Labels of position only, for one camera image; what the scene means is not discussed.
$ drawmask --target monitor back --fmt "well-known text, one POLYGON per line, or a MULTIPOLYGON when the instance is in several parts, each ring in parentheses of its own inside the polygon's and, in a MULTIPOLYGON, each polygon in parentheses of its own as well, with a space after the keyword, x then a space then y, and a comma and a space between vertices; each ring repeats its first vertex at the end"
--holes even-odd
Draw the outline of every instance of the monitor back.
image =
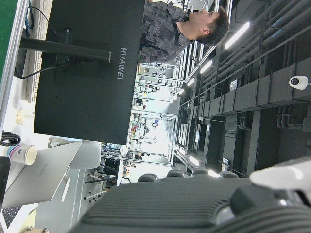
MULTIPOLYGON (((71 57, 67 71, 42 72, 34 132, 126 144, 140 45, 144 0, 54 0, 58 35, 70 28, 72 45, 111 52, 111 62, 71 57)), ((46 40, 59 42, 48 27, 46 40)), ((42 69, 57 55, 42 54, 42 69)))

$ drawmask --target short black hair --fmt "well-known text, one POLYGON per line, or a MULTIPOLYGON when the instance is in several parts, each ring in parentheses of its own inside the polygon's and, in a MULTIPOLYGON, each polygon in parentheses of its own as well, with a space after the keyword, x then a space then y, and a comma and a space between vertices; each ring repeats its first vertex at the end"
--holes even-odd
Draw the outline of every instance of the short black hair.
POLYGON ((228 32, 228 15, 222 6, 219 7, 219 17, 208 25, 210 33, 206 36, 196 39, 204 45, 216 45, 228 32))

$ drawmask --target ceiling light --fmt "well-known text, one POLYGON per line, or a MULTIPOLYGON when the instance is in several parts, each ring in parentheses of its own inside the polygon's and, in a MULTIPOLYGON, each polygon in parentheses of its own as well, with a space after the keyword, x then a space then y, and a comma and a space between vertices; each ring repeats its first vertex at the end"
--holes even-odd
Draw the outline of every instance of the ceiling light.
POLYGON ((194 158, 194 157, 192 157, 192 156, 189 156, 189 160, 190 160, 191 162, 193 162, 196 166, 199 166, 199 165, 200 165, 200 162, 197 161, 197 159, 194 158))
POLYGON ((220 176, 216 172, 214 172, 213 170, 208 170, 208 175, 211 177, 215 177, 215 178, 218 178, 220 176))
POLYGON ((194 78, 191 79, 191 80, 187 83, 187 86, 191 86, 191 84, 193 84, 193 82, 194 82, 194 78))
POLYGON ((205 66, 203 66, 203 68, 200 70, 200 74, 203 74, 207 68, 209 68, 212 65, 212 60, 210 60, 209 62, 206 63, 205 66))
POLYGON ((229 48, 231 45, 233 45, 234 42, 236 42, 240 37, 241 35, 246 32, 246 30, 249 28, 249 22, 245 23, 243 25, 243 27, 241 27, 240 30, 238 30, 234 35, 233 37, 231 37, 230 40, 228 40, 228 42, 225 44, 225 49, 229 48))

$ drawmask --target coffee cup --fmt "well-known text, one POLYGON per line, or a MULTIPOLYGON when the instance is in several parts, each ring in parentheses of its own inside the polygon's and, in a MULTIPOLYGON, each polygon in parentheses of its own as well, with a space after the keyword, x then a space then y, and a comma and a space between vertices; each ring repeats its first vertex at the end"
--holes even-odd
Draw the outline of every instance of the coffee cup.
POLYGON ((17 145, 8 148, 6 156, 11 161, 31 165, 37 157, 37 148, 34 145, 17 145))

